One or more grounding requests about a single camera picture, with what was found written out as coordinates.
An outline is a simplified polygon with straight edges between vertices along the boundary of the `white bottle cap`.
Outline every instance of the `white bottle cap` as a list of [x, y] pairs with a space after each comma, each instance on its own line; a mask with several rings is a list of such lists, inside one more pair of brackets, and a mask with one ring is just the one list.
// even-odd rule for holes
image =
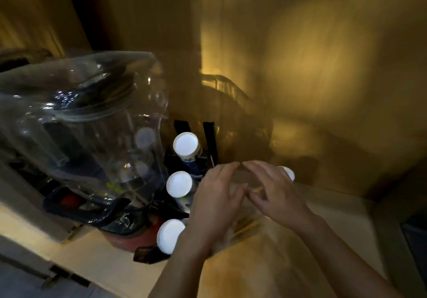
[[193, 179], [185, 171], [178, 171], [169, 176], [166, 182], [166, 190], [173, 198], [187, 195], [193, 188]]
[[172, 254], [178, 236], [184, 230], [185, 225], [179, 219], [169, 219], [160, 226], [157, 233], [157, 246], [165, 254]]
[[173, 141], [173, 150], [182, 159], [194, 158], [200, 145], [197, 136], [190, 132], [179, 134]]
[[283, 170], [286, 171], [286, 173], [288, 174], [289, 178], [291, 179], [291, 181], [293, 182], [295, 180], [295, 173], [294, 171], [292, 171], [290, 168], [287, 168], [286, 166], [279, 166], [280, 168], [283, 168]]

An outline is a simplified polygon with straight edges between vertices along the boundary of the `floor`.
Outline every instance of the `floor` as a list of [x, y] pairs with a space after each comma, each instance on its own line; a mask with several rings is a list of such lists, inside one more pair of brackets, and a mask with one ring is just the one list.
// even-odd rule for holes
[[47, 289], [41, 289], [42, 279], [0, 262], [0, 297], [10, 298], [116, 298], [96, 285], [88, 288], [78, 283], [60, 279]]

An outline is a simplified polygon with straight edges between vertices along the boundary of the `right hand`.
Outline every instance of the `right hand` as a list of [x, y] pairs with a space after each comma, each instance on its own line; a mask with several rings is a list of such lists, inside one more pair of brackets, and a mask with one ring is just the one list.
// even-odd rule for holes
[[243, 165], [264, 185], [266, 200], [253, 191], [248, 192], [249, 200], [260, 212], [295, 232], [303, 231], [311, 224], [316, 215], [296, 193], [283, 168], [263, 161], [243, 162]]

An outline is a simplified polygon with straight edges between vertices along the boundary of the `forearm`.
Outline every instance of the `forearm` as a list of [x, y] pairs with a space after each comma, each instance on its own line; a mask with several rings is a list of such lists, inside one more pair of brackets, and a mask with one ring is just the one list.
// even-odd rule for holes
[[402, 296], [328, 226], [313, 215], [305, 229], [296, 231], [316, 259], [338, 297]]
[[195, 298], [207, 256], [208, 250], [193, 245], [192, 235], [182, 232], [149, 298]]

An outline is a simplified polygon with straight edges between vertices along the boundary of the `black handle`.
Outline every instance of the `black handle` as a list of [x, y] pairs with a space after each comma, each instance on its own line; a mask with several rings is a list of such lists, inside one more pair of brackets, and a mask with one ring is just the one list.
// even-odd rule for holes
[[60, 205], [61, 199], [71, 193], [76, 195], [66, 187], [55, 189], [43, 200], [43, 209], [48, 213], [76, 220], [93, 227], [104, 227], [111, 224], [116, 219], [116, 215], [131, 203], [131, 200], [127, 198], [117, 198], [108, 206], [93, 210], [82, 210]]

